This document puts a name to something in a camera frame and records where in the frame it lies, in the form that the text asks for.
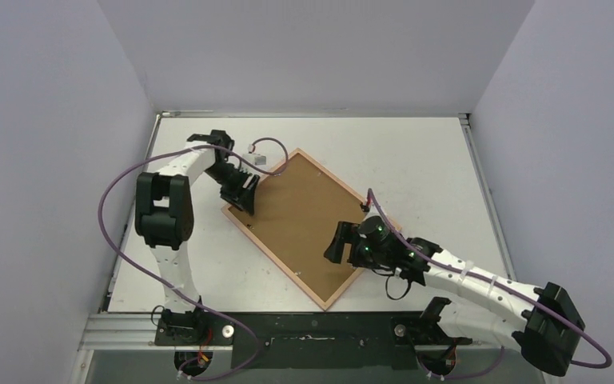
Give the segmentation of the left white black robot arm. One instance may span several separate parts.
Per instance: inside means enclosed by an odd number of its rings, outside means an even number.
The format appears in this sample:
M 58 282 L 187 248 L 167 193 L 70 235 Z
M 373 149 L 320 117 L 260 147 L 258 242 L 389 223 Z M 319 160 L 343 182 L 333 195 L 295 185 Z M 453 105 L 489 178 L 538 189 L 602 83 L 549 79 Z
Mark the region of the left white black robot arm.
M 191 186 L 207 174 L 221 187 L 225 202 L 253 214 L 259 177 L 229 163 L 234 141 L 224 130 L 193 134 L 187 144 L 184 154 L 161 169 L 138 175 L 135 229 L 150 248 L 165 282 L 159 326 L 165 335 L 193 345 L 209 331 L 189 264 L 187 242 L 194 227 Z

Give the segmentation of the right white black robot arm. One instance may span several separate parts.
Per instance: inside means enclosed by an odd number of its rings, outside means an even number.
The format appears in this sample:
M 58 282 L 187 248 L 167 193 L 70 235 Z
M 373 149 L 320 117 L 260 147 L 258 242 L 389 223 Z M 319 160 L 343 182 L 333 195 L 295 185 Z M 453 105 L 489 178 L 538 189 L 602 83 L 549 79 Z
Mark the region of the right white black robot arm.
M 565 288 L 548 282 L 545 287 L 519 283 L 469 265 L 448 250 L 423 238 L 399 239 L 381 216 L 360 223 L 338 222 L 324 256 L 339 264 L 349 245 L 347 262 L 355 267 L 384 270 L 408 283 L 443 290 L 494 314 L 484 322 L 449 318 L 433 312 L 420 321 L 422 337 L 442 342 L 450 334 L 506 346 L 547 374 L 567 374 L 584 320 Z

